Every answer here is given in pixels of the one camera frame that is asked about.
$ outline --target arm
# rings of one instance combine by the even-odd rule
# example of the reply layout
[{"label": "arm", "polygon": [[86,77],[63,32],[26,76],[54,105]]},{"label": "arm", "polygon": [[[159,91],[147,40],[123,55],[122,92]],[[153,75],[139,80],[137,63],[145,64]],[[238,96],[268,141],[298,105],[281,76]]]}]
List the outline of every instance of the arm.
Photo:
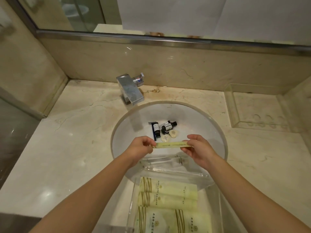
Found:
[{"label": "arm", "polygon": [[311,229],[250,184],[200,135],[188,135],[191,148],[181,148],[206,169],[248,232],[301,232]]},{"label": "arm", "polygon": [[126,171],[152,152],[150,145],[156,145],[150,137],[136,137],[124,153],[59,203],[30,233],[92,232]]}]

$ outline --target countertop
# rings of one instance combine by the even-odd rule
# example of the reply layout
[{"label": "countertop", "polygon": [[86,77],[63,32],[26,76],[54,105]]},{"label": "countertop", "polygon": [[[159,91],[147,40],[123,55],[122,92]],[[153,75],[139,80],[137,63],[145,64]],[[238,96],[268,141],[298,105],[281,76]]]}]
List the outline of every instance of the countertop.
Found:
[{"label": "countertop", "polygon": [[[311,155],[300,134],[231,128],[223,92],[142,86],[145,101],[188,103],[228,142],[228,163],[311,227]],[[131,109],[117,83],[72,80],[43,119],[0,190],[0,212],[43,217],[112,160],[111,133]],[[99,223],[125,226],[133,183],[123,178]]]}]

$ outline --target forearm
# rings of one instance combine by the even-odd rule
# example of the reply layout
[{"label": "forearm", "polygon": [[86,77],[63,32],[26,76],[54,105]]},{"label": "forearm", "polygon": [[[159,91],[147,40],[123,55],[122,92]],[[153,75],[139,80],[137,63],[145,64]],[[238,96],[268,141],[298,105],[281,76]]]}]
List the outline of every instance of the forearm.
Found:
[{"label": "forearm", "polygon": [[129,161],[122,155],[113,160],[90,181],[59,203],[31,233],[92,232],[129,165]]},{"label": "forearm", "polygon": [[265,196],[218,155],[208,172],[248,232],[309,232],[310,228]]}]

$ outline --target round sink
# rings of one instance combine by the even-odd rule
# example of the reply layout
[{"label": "round sink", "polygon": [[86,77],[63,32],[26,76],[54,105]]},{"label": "round sink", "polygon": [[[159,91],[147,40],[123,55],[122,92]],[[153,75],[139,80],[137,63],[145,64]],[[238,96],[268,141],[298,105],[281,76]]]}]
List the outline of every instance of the round sink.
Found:
[{"label": "round sink", "polygon": [[[116,158],[122,154],[135,137],[146,135],[153,138],[152,127],[148,122],[156,121],[161,124],[167,120],[176,121],[177,126],[174,130],[179,132],[176,138],[170,140],[171,142],[186,140],[188,134],[200,134],[208,140],[219,156],[225,160],[227,159],[227,142],[219,125],[200,109],[171,101],[147,103],[126,113],[119,120],[112,133],[111,149],[113,157]],[[128,170],[125,176],[135,181],[137,180],[135,174],[140,172],[146,166],[146,163],[150,163],[151,160],[162,161],[163,157],[177,156],[183,157],[185,154],[179,148],[153,149],[151,154],[145,156],[144,161]],[[195,164],[192,159],[187,157],[186,159],[189,163],[187,166],[188,172],[209,176],[208,172]]]}]

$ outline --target chrome faucet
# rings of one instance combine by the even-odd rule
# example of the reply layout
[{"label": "chrome faucet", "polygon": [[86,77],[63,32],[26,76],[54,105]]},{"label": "chrome faucet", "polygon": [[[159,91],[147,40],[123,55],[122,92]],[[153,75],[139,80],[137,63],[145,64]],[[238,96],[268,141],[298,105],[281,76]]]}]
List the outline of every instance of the chrome faucet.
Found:
[{"label": "chrome faucet", "polygon": [[132,103],[136,105],[144,100],[144,96],[138,89],[144,84],[144,74],[141,73],[137,77],[131,78],[128,74],[117,77],[117,81],[122,93],[122,99],[126,105]]}]

